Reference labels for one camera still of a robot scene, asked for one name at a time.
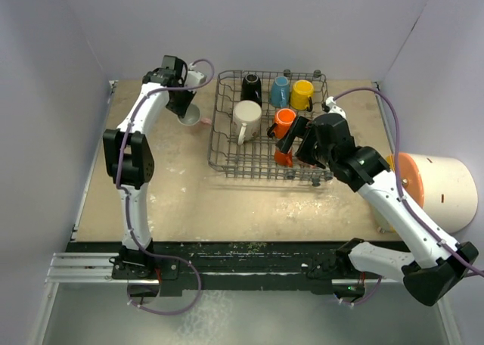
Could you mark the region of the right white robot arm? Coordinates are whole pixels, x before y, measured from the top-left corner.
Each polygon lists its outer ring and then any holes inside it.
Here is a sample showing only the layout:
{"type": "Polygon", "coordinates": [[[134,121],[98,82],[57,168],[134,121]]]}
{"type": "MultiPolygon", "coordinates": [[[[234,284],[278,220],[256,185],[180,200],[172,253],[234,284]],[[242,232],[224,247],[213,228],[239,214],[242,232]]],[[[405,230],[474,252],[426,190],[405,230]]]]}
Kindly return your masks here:
{"type": "Polygon", "coordinates": [[[406,194],[380,153],[355,143],[345,117],[338,113],[313,120],[297,116],[278,141],[278,150],[287,153],[296,138],[302,140],[296,152],[299,160],[329,169],[336,180],[375,208],[408,248],[390,250],[354,238],[337,251],[336,267],[343,277],[372,272],[403,283],[415,300],[433,306],[473,268],[478,249],[439,227],[406,194]]]}

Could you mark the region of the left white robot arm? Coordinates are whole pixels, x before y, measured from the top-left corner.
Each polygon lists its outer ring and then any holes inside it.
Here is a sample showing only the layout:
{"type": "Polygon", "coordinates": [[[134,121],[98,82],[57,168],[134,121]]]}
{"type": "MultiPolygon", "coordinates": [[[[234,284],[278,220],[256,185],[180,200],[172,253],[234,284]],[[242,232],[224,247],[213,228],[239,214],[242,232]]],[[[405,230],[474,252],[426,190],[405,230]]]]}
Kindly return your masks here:
{"type": "Polygon", "coordinates": [[[174,113],[185,126],[200,122],[200,109],[192,103],[194,91],[206,77],[180,58],[166,55],[161,66],[147,72],[141,91],[128,116],[115,128],[104,131],[102,141],[107,174],[119,192],[125,234],[119,254],[110,259],[115,274],[149,278],[159,266],[146,252],[153,250],[147,222],[147,188],[154,175],[154,157],[147,134],[163,109],[174,113]]]}

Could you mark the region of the pink faceted mug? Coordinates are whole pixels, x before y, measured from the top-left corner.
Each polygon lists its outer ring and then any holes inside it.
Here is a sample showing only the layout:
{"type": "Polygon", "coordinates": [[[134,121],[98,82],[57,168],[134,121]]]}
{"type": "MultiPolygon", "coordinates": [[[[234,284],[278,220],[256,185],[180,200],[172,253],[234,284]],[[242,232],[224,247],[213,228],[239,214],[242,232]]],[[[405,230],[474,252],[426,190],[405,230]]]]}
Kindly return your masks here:
{"type": "Polygon", "coordinates": [[[200,108],[196,104],[190,104],[185,112],[185,115],[178,116],[178,121],[184,126],[196,126],[202,124],[206,126],[212,125],[212,120],[207,117],[203,117],[200,108]]]}

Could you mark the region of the small red-orange cup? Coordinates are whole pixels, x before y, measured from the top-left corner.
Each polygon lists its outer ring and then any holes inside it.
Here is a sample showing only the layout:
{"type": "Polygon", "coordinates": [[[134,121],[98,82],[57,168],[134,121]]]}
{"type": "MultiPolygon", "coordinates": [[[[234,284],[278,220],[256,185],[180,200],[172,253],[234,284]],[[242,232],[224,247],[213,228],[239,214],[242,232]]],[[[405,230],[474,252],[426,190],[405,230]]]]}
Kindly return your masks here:
{"type": "Polygon", "coordinates": [[[276,148],[274,160],[280,166],[293,167],[293,150],[290,149],[287,153],[284,153],[276,148]]]}

